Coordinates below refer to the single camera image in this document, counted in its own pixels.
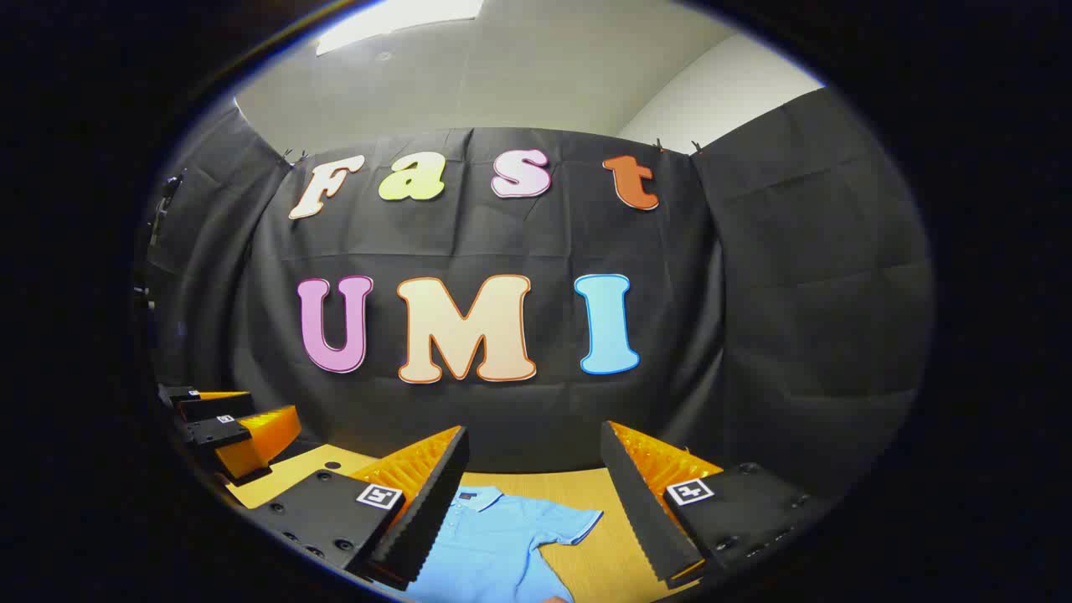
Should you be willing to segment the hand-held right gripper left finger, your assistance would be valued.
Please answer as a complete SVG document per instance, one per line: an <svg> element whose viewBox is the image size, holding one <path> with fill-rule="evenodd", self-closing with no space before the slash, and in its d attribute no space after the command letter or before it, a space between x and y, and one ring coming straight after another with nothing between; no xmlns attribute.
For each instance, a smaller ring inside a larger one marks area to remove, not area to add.
<svg viewBox="0 0 1072 603"><path fill-rule="evenodd" d="M470 459L467 428L428 436L349 476L321 468L250 511L323 564L405 590L417 580Z"/></svg>

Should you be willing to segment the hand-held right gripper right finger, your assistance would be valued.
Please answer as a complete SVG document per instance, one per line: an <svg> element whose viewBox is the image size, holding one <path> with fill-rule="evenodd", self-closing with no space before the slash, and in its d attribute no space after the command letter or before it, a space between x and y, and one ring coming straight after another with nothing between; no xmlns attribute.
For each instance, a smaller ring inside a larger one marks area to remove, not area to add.
<svg viewBox="0 0 1072 603"><path fill-rule="evenodd" d="M647 564L669 586L730 580L832 508L761 465L720 468L616 421L601 425L600 453Z"/></svg>

